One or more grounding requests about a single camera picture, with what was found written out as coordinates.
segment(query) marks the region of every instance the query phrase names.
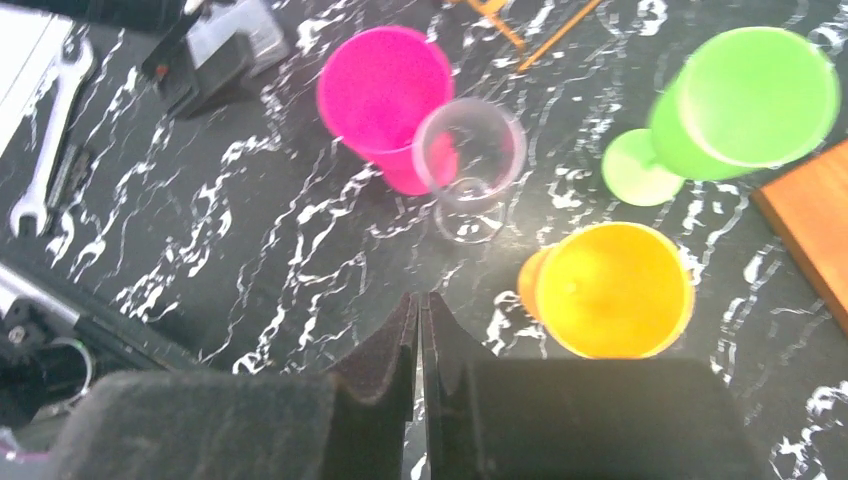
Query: silver wrench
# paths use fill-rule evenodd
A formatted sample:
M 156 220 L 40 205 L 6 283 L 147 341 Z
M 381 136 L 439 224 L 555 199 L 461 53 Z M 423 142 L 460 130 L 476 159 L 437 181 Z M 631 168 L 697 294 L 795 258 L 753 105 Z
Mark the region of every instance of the silver wrench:
M 79 41 L 77 59 L 71 62 L 65 59 L 64 47 L 56 56 L 55 65 L 59 71 L 57 81 L 59 88 L 56 92 L 56 100 L 53 110 L 50 111 L 50 119 L 47 122 L 47 131 L 44 133 L 44 141 L 38 161 L 35 164 L 35 172 L 32 174 L 32 183 L 27 187 L 24 196 L 12 208 L 9 220 L 12 225 L 12 233 L 20 235 L 21 219 L 33 217 L 35 219 L 35 234 L 41 236 L 47 227 L 49 213 L 47 212 L 47 187 L 50 184 L 50 175 L 53 167 L 58 161 L 59 147 L 65 137 L 71 110 L 74 106 L 80 86 L 94 73 L 94 51 L 91 43 L 86 38 Z

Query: cup rim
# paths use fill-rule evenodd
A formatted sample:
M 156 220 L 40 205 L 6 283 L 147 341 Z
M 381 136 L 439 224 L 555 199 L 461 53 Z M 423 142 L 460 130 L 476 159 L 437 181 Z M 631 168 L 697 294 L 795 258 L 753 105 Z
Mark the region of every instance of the cup rim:
M 546 282 L 546 278 L 547 278 L 546 274 L 547 274 L 548 270 L 550 268 L 552 268 L 551 265 L 552 265 L 553 259 L 556 258 L 556 256 L 562 250 L 564 250 L 566 247 L 568 247 L 568 245 L 570 245 L 576 238 L 580 237 L 581 235 L 583 235 L 587 232 L 590 232 L 592 230 L 598 230 L 598 229 L 601 229 L 601 228 L 611 227 L 611 226 L 633 227 L 633 228 L 642 230 L 643 232 L 650 234 L 651 237 L 653 237 L 663 247 L 665 247 L 665 251 L 668 252 L 674 258 L 675 264 L 678 267 L 678 273 L 680 274 L 680 281 L 683 282 L 684 286 L 688 286 L 688 288 L 683 289 L 683 295 L 684 295 L 683 305 L 681 306 L 680 314 L 677 318 L 677 321 L 674 324 L 674 328 L 669 332 L 669 334 L 666 336 L 666 338 L 663 339 L 662 342 L 659 342 L 653 349 L 651 349 L 647 352 L 644 352 L 644 353 L 642 353 L 642 354 L 640 354 L 639 356 L 636 356 L 636 357 L 597 357 L 597 356 L 589 355 L 586 352 L 582 352 L 579 349 L 575 348 L 574 345 L 570 344 L 568 341 L 566 341 L 564 338 L 562 338 L 562 336 L 559 334 L 559 332 L 555 331 L 553 328 L 548 327 L 547 323 L 545 323 L 545 321 L 544 321 L 544 318 L 545 318 L 544 302 L 541 301 L 541 298 L 540 298 L 540 295 L 539 295 L 539 292 L 542 291 L 542 287 L 547 283 Z M 554 339 L 557 341 L 557 343 L 559 343 L 560 345 L 565 347 L 571 353 L 579 355 L 583 358 L 642 359 L 642 358 L 653 357 L 654 355 L 657 355 L 657 354 L 663 352 L 665 349 L 670 347 L 675 341 L 677 341 L 678 338 L 680 338 L 680 335 L 683 333 L 684 330 L 686 330 L 686 326 L 689 325 L 689 322 L 692 319 L 692 314 L 694 313 L 694 310 L 695 310 L 695 287 L 694 287 L 694 285 L 691 284 L 691 276 L 689 275 L 689 271 L 686 270 L 686 267 L 683 264 L 683 260 L 680 258 L 680 249 L 677 247 L 677 245 L 674 242 L 671 241 L 671 239 L 669 239 L 667 236 L 665 236 L 659 230 L 656 230 L 656 229 L 648 227 L 646 225 L 642 225 L 641 223 L 635 223 L 635 222 L 603 222 L 603 223 L 598 223 L 598 224 L 595 224 L 595 225 L 590 225 L 588 227 L 584 227 L 584 228 L 581 228 L 581 229 L 578 229 L 578 230 L 572 232 L 566 238 L 564 238 L 561 242 L 559 242 L 557 245 L 551 247 L 550 251 L 548 252 L 548 255 L 545 257 L 545 259 L 542 262 L 542 266 L 539 267 L 538 280 L 537 280 L 537 283 L 536 283 L 534 296 L 536 297 L 535 298 L 536 309 L 539 312 L 539 318 L 537 320 L 539 320 L 540 323 L 545 325 L 545 329 L 548 331 L 548 333 L 551 334 L 551 336 L 554 337 Z
M 457 98 L 451 100 L 439 108 L 430 112 L 429 115 L 418 125 L 418 129 L 415 131 L 415 136 L 412 140 L 412 166 L 415 168 L 415 173 L 418 175 L 418 178 L 430 188 L 430 191 L 433 192 L 439 198 L 444 198 L 448 201 L 451 201 L 451 198 L 445 195 L 442 192 L 442 187 L 439 186 L 438 182 L 433 175 L 430 173 L 430 169 L 427 168 L 427 162 L 424 160 L 424 149 L 423 149 L 423 139 L 424 132 L 430 126 L 431 123 L 447 108 L 450 108 L 455 105 L 460 105 L 463 103 L 476 103 L 482 104 L 487 107 L 491 107 L 494 111 L 500 114 L 501 118 L 503 118 L 504 123 L 506 123 L 507 128 L 509 129 L 509 133 L 512 136 L 513 146 L 515 147 L 516 156 L 518 157 L 518 161 L 513 162 L 509 170 L 506 173 L 506 177 L 509 179 L 508 182 L 503 182 L 501 185 L 498 185 L 497 188 L 493 189 L 491 192 L 491 196 L 496 196 L 501 194 L 502 192 L 508 190 L 512 186 L 512 182 L 518 178 L 518 174 L 521 173 L 521 170 L 524 169 L 524 164 L 527 163 L 527 133 L 524 131 L 524 127 L 521 125 L 521 121 L 518 120 L 512 112 L 507 111 L 506 109 L 500 107 L 499 105 L 487 102 L 486 100 L 482 100 L 476 97 L 465 97 L 465 98 Z
M 324 66 L 321 68 L 321 72 L 318 74 L 318 85 L 317 85 L 317 88 L 315 89 L 316 90 L 315 96 L 316 96 L 316 100 L 317 100 L 317 104 L 318 104 L 318 114 L 320 115 L 321 120 L 324 122 L 324 125 L 327 127 L 327 130 L 329 130 L 330 133 L 333 134 L 335 137 L 340 137 L 342 143 L 344 143 L 345 145 L 347 145 L 347 143 L 345 143 L 345 141 L 344 141 L 344 135 L 341 135 L 339 133 L 338 124 L 335 121 L 331 120 L 331 118 L 329 118 L 327 115 L 325 115 L 325 112 L 327 112 L 329 108 L 327 106 L 326 95 L 325 95 L 325 92 L 326 92 L 326 89 L 327 89 L 327 83 L 326 83 L 326 77 L 324 76 L 324 72 L 328 71 L 330 68 L 333 67 L 333 65 L 336 62 L 338 62 L 338 59 L 340 57 L 340 52 L 343 52 L 345 50 L 345 47 L 349 47 L 353 42 L 362 40 L 364 37 L 368 37 L 368 36 L 376 35 L 376 34 L 385 34 L 385 33 L 391 33 L 391 34 L 396 34 L 396 35 L 399 35 L 399 36 L 404 36 L 404 37 L 419 41 L 419 42 L 421 42 L 421 44 L 423 46 L 427 47 L 428 50 L 430 51 L 430 54 L 432 55 L 433 60 L 441 68 L 442 73 L 444 74 L 444 77 L 445 77 L 445 96 L 444 96 L 444 99 L 442 100 L 442 104 L 449 102 L 450 99 L 452 99 L 453 96 L 454 96 L 455 86 L 454 86 L 454 81 L 453 81 L 453 71 L 451 69 L 450 59 L 448 59 L 445 52 L 442 51 L 442 49 L 439 48 L 439 46 L 435 42 L 428 42 L 426 35 L 419 32 L 418 30 L 408 28 L 408 27 L 402 27 L 402 26 L 399 26 L 399 25 L 386 25 L 386 26 L 382 26 L 382 27 L 370 28 L 368 30 L 364 30 L 362 32 L 359 32 L 359 33 L 353 35 L 352 37 L 350 37 L 349 39 L 345 40 L 341 45 L 339 45 L 338 48 L 336 48 L 336 50 L 333 53 L 330 54 L 330 57 L 324 63 Z M 412 147 L 412 145 L 406 145 L 404 147 L 396 148 L 396 149 L 393 149 L 393 150 L 380 150 L 380 149 L 374 149 L 374 148 L 368 148 L 368 147 L 364 147 L 364 148 L 363 147 L 353 148 L 351 146 L 348 146 L 348 147 L 351 148 L 352 150 L 355 150 L 357 153 L 359 153 L 361 155 L 372 155 L 372 154 L 388 155 L 388 154 L 408 150 L 409 148 Z
M 796 149 L 790 151 L 789 153 L 783 155 L 781 158 L 766 162 L 766 163 L 757 163 L 752 164 L 748 162 L 743 162 L 736 160 L 734 158 L 728 157 L 727 155 L 719 152 L 715 147 L 713 147 L 706 138 L 704 138 L 701 129 L 694 124 L 694 119 L 692 115 L 689 115 L 688 112 L 691 112 L 694 109 L 694 106 L 691 105 L 691 95 L 688 92 L 687 87 L 691 86 L 691 77 L 693 75 L 693 68 L 691 66 L 694 65 L 693 59 L 697 60 L 697 56 L 703 55 L 705 51 L 709 51 L 714 48 L 719 48 L 723 46 L 723 43 L 728 41 L 733 37 L 737 37 L 739 35 L 750 34 L 753 32 L 770 32 L 776 35 L 784 36 L 788 39 L 791 39 L 799 46 L 804 46 L 810 49 L 811 53 L 817 54 L 823 60 L 821 62 L 822 70 L 820 74 L 824 78 L 823 83 L 825 85 L 825 89 L 827 90 L 828 101 L 825 104 L 825 107 L 822 109 L 824 114 L 821 115 L 820 123 L 814 128 L 811 129 L 811 134 L 807 140 L 803 142 L 803 145 L 797 147 Z M 830 61 L 828 56 L 819 49 L 818 46 L 810 42 L 807 38 L 778 27 L 769 27 L 769 26 L 753 26 L 753 27 L 742 27 L 735 28 L 733 30 L 728 30 L 722 32 L 706 42 L 704 42 L 701 46 L 699 46 L 694 53 L 689 57 L 686 61 L 686 64 L 683 66 L 683 69 L 680 72 L 680 78 L 676 81 L 680 82 L 680 102 L 677 103 L 677 113 L 680 115 L 682 123 L 686 132 L 691 136 L 692 141 L 698 146 L 698 148 L 702 149 L 706 152 L 710 157 L 715 158 L 716 160 L 732 165 L 735 167 L 743 167 L 743 168 L 772 168 L 779 167 L 788 162 L 797 160 L 804 155 L 810 153 L 822 140 L 827 136 L 828 132 L 833 128 L 833 125 L 836 123 L 836 118 L 839 113 L 839 105 L 840 105 L 840 85 L 839 85 L 839 77 L 836 74 L 836 69 L 833 66 L 833 62 Z

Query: yellow cup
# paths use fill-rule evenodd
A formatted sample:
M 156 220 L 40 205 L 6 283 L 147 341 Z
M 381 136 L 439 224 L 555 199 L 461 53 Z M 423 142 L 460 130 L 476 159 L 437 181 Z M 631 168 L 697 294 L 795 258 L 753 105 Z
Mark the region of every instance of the yellow cup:
M 527 311 L 587 358 L 645 358 L 692 317 L 695 289 L 677 247 L 627 222 L 595 225 L 530 257 L 518 274 Z

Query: wooden board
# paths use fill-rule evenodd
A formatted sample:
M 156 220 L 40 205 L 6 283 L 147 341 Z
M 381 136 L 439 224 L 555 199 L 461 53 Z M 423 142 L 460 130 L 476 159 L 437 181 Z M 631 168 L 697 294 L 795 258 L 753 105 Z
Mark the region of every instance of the wooden board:
M 766 185 L 754 201 L 848 333 L 848 141 Z

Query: marble surface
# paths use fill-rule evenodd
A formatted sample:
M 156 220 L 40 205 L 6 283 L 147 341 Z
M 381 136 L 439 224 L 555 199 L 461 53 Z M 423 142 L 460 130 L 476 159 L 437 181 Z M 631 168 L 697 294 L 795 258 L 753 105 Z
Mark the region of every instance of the marble surface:
M 507 18 L 531 44 L 582 2 L 520 0 Z M 506 40 L 466 6 L 428 0 L 281 1 L 300 53 L 264 78 L 255 101 L 188 122 L 163 117 L 136 65 L 151 39 L 91 28 L 103 65 L 72 138 L 98 155 L 54 238 L 2 248 L 51 265 L 116 309 L 233 373 L 318 371 L 366 338 L 405 291 L 444 294 L 459 322 L 505 357 L 569 355 L 517 302 L 524 259 L 575 229 L 641 222 L 681 248 L 697 285 L 682 338 L 663 355 L 700 359 L 728 385 L 775 478 L 848 478 L 848 341 L 749 194 L 781 171 L 689 183 L 673 202 L 637 208 L 603 186 L 599 158 L 644 123 L 686 56 L 718 32 L 784 26 L 848 73 L 848 1 L 606 0 L 524 75 Z M 387 189 L 317 117 L 315 80 L 357 31 L 427 33 L 454 66 L 460 96 L 513 111 L 529 161 L 493 243 L 441 239 L 430 198 Z M 0 159 L 0 211 L 23 192 L 49 111 L 49 84 Z M 848 133 L 840 115 L 825 145 Z M 429 478 L 422 403 L 405 478 Z

